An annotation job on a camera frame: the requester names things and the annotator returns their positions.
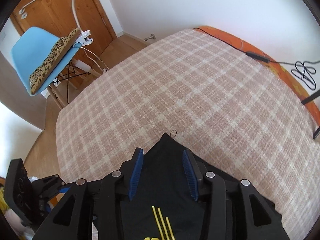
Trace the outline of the white power strip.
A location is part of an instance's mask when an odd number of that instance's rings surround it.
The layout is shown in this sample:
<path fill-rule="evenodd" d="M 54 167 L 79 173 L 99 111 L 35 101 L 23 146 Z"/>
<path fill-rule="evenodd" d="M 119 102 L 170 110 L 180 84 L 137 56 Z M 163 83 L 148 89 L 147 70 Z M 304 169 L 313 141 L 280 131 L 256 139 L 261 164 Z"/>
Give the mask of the white power strip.
<path fill-rule="evenodd" d="M 74 65 L 83 70 L 84 72 L 89 73 L 91 71 L 91 66 L 89 66 L 88 64 L 82 62 L 81 60 L 74 60 Z"/>

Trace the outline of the metal door stop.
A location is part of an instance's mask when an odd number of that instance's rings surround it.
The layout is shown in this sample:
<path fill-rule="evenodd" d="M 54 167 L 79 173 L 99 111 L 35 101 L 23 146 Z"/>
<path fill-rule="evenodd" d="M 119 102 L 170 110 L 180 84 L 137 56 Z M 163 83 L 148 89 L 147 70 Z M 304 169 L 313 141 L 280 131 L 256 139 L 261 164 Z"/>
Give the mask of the metal door stop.
<path fill-rule="evenodd" d="M 149 37 L 144 38 L 144 41 L 148 41 L 148 40 L 155 40 L 155 39 L 156 39 L 155 34 L 151 34 Z"/>

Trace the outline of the pink plaid bed cover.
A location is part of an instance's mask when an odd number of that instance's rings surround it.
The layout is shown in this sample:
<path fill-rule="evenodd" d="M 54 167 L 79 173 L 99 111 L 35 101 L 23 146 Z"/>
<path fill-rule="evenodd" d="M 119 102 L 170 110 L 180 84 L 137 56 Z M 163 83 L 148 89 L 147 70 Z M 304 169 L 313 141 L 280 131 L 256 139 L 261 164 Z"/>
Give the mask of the pink plaid bed cover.
<path fill-rule="evenodd" d="M 185 29 L 93 81 L 56 124 L 62 178 L 95 180 L 164 133 L 275 202 L 291 239 L 319 217 L 315 118 L 274 70 Z"/>

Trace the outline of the black sport pants yellow print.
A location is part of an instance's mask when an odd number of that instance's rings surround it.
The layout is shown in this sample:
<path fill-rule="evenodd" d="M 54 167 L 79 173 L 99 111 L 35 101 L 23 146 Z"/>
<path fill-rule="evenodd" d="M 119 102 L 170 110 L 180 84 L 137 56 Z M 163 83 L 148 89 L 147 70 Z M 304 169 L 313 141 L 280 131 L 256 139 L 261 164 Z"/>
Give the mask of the black sport pants yellow print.
<path fill-rule="evenodd" d="M 131 159 L 101 181 L 94 221 L 99 239 L 288 239 L 274 203 L 249 180 L 237 180 L 193 154 L 202 173 L 195 202 L 182 164 L 185 149 L 164 134 L 143 151 L 131 201 Z"/>

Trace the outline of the blue plastic chair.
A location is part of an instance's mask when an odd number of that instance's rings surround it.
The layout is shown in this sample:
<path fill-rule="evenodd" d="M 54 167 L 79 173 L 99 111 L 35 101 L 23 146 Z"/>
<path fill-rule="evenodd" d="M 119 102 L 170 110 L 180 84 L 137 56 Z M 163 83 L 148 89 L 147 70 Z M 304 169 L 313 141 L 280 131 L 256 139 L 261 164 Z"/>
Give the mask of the blue plastic chair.
<path fill-rule="evenodd" d="M 30 96 L 36 96 L 45 89 L 48 89 L 49 94 L 56 97 L 56 104 L 60 109 L 63 109 L 67 106 L 67 102 L 57 91 L 57 88 L 54 85 L 54 80 L 58 78 L 58 75 L 70 63 L 70 61 L 79 50 L 78 47 L 74 46 L 76 44 L 76 41 L 59 62 L 59 64 L 55 67 L 52 73 L 44 81 L 35 95 L 31 94 L 29 83 L 29 76 L 37 67 L 39 67 L 43 63 L 45 58 L 48 56 L 52 46 L 58 39 L 59 37 L 42 28 L 31 27 L 15 43 L 15 45 L 11 49 L 11 57 L 18 77 L 22 81 L 28 94 Z"/>

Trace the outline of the orange bed sheet edge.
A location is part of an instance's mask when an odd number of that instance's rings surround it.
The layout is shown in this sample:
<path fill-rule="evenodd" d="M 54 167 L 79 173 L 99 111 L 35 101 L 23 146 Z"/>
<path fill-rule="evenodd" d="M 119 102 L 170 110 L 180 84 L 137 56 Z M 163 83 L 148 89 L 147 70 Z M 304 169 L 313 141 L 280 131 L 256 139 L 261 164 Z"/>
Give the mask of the orange bed sheet edge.
<path fill-rule="evenodd" d="M 282 81 L 284 81 L 300 100 L 303 100 L 309 96 L 305 88 L 291 75 L 290 72 L 288 72 L 284 68 L 282 63 L 281 64 L 273 63 L 272 62 L 273 59 L 269 57 L 267 54 L 265 54 L 263 51 L 258 49 L 257 47 L 251 45 L 250 43 L 232 34 L 229 34 L 225 31 L 222 31 L 220 29 L 216 29 L 210 26 L 200 26 L 195 28 L 195 30 L 200 31 L 202 33 L 206 33 L 210 36 L 213 36 L 214 38 L 217 38 L 222 42 L 225 42 L 228 45 L 244 53 L 250 51 L 268 58 L 270 60 L 269 63 L 266 63 L 266 62 L 261 62 L 261 63 L 267 68 L 269 68 L 269 70 L 271 70 L 274 73 L 274 75 L 278 76 Z"/>

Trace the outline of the wooden door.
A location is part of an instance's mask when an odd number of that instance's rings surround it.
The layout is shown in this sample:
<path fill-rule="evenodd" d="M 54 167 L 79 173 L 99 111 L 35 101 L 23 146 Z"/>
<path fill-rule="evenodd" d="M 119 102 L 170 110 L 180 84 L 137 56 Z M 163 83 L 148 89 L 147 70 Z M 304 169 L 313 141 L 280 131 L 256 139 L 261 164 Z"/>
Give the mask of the wooden door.
<path fill-rule="evenodd" d="M 93 67 L 97 72 L 109 69 L 97 59 L 116 33 L 99 0 L 75 0 L 75 10 L 83 31 L 89 30 L 93 43 L 80 49 L 75 58 Z M 72 0 L 21 0 L 10 15 L 18 33 L 22 35 L 30 27 L 42 28 L 55 36 L 68 35 L 77 27 L 72 13 Z"/>

